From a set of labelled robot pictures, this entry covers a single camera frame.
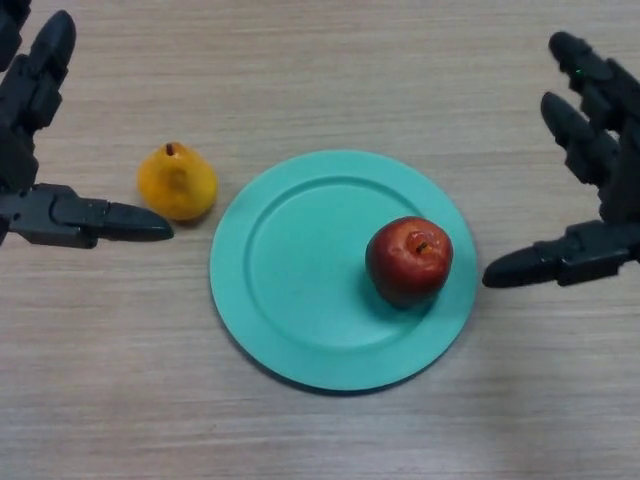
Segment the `red apple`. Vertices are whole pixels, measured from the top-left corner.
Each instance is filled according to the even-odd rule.
[[[451,271],[453,245],[438,225],[402,217],[378,230],[365,255],[367,272],[382,298],[398,308],[426,303]]]

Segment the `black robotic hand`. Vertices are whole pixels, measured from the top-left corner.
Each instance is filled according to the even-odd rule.
[[[557,240],[494,261],[483,277],[489,288],[573,285],[617,275],[624,263],[640,260],[640,83],[569,33],[554,34],[549,49],[588,121],[553,93],[542,99],[542,116],[566,151],[565,165],[597,188],[601,220],[569,226]]]
[[[0,84],[0,245],[8,232],[33,244],[71,248],[93,248],[99,238],[172,238],[171,225],[149,210],[81,198],[66,185],[35,183],[33,137],[51,125],[62,103],[76,29],[61,10],[40,30],[29,54],[16,56],[30,3],[0,0],[0,68],[9,69]]]

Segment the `pear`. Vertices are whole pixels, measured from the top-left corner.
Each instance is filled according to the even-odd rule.
[[[137,183],[147,206],[174,221],[202,217],[218,193],[214,168],[180,142],[167,143],[149,155],[138,168]]]

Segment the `plate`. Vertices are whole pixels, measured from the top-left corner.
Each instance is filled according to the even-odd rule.
[[[454,247],[428,310],[387,305],[365,270],[373,234],[405,215],[435,222]],[[238,194],[214,235],[210,280],[226,329],[267,371],[356,392],[412,377],[447,350],[473,308],[476,258],[463,216],[423,174],[374,153],[322,151],[276,165]]]

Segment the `teal plate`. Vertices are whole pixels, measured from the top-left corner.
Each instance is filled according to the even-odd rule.
[[[364,265],[373,234],[405,215],[440,225],[454,260],[428,310],[399,311]],[[476,251],[449,197],[420,172],[358,151],[283,162],[234,199],[211,249],[213,298],[255,362],[301,387],[379,389],[425,369],[453,343],[476,294]]]

